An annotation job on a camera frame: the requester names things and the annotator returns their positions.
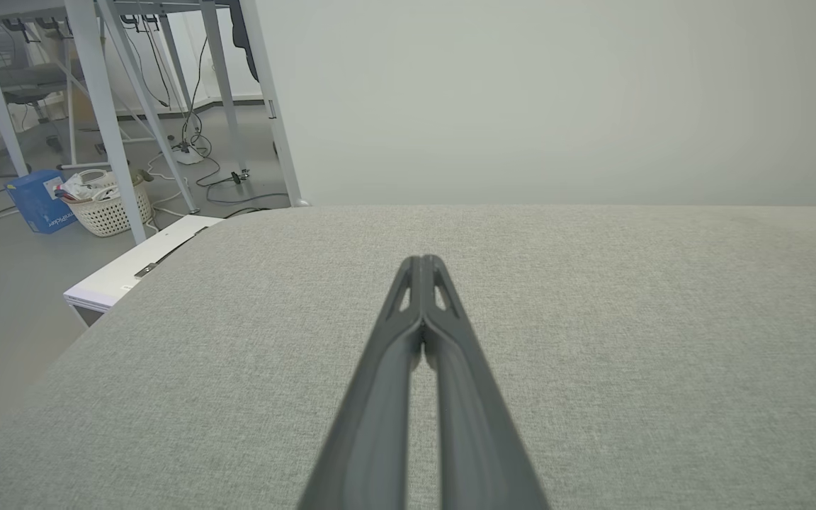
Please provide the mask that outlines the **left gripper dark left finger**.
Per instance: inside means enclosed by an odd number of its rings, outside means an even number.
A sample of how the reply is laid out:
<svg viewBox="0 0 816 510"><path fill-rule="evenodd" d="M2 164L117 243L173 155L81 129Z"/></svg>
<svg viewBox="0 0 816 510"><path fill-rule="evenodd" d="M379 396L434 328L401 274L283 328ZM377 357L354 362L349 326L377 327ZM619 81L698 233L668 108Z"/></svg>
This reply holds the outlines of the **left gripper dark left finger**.
<svg viewBox="0 0 816 510"><path fill-rule="evenodd" d="M383 300L298 506L402 509L410 380L420 356L420 258L406 258Z"/></svg>

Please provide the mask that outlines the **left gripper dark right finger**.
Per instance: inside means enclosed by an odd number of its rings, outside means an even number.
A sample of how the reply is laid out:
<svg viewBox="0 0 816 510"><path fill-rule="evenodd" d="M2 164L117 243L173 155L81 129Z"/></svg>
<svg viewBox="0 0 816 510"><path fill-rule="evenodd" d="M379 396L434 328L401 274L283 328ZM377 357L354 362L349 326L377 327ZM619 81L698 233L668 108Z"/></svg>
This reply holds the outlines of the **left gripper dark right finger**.
<svg viewBox="0 0 816 510"><path fill-rule="evenodd" d="M443 509L548 509L443 259L425 256L424 346L439 404Z"/></svg>

